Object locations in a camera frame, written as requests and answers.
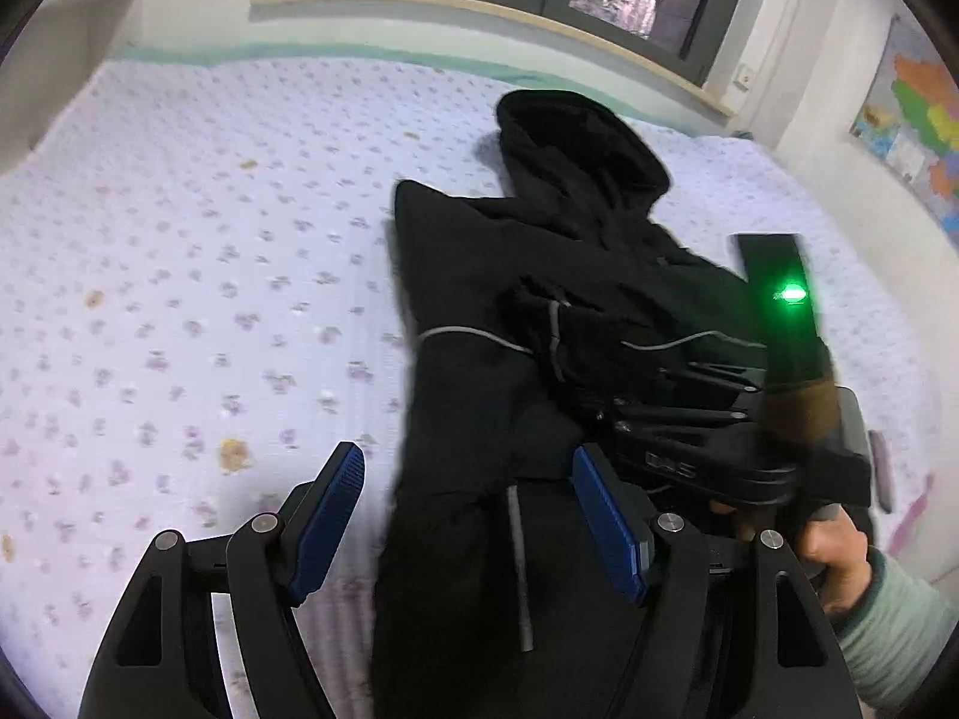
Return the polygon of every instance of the silver pivot bolt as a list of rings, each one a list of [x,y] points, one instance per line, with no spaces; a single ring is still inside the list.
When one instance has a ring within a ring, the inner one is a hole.
[[[660,518],[656,519],[656,523],[667,532],[679,532],[686,526],[679,513],[660,513]]]
[[[161,532],[156,536],[156,540],[153,541],[160,551],[168,551],[176,545],[176,542],[179,540],[179,537],[176,537],[175,532],[167,530],[166,532]]]
[[[270,532],[279,523],[280,520],[273,516],[273,513],[261,513],[260,516],[253,519],[251,527],[253,532]]]
[[[764,530],[761,535],[759,535],[759,540],[761,540],[762,545],[767,546],[768,548],[783,548],[783,536],[780,535],[775,530]]]

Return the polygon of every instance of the human hand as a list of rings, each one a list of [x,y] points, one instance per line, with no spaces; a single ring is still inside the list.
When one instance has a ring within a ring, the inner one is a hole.
[[[831,521],[809,521],[799,538],[800,557],[826,564],[826,583],[819,600],[830,621],[848,614],[860,602],[873,580],[866,559],[869,542],[842,508]]]

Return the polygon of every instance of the bed sheet flower pattern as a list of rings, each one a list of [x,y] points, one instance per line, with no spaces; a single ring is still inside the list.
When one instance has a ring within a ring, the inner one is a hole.
[[[339,440],[366,451],[366,489],[297,619],[337,716],[370,715],[411,360],[391,190],[499,194],[493,109],[510,88],[373,60],[110,63],[0,178],[0,644],[54,719],[76,715],[156,532],[209,537],[275,510]],[[840,369],[898,457],[900,504],[914,499],[910,419],[927,407],[897,309],[756,146],[635,126],[676,179],[657,218],[698,253],[729,262],[742,229],[807,236]],[[255,716],[216,601],[235,715]]]

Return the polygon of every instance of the green led indicator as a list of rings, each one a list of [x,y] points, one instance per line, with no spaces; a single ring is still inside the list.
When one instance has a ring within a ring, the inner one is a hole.
[[[776,292],[775,298],[788,304],[802,303],[807,298],[807,291],[799,283],[787,283]]]

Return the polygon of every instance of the map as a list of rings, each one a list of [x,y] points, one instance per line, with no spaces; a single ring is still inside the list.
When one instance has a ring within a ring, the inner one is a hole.
[[[852,125],[959,246],[959,89],[927,36],[895,18]]]

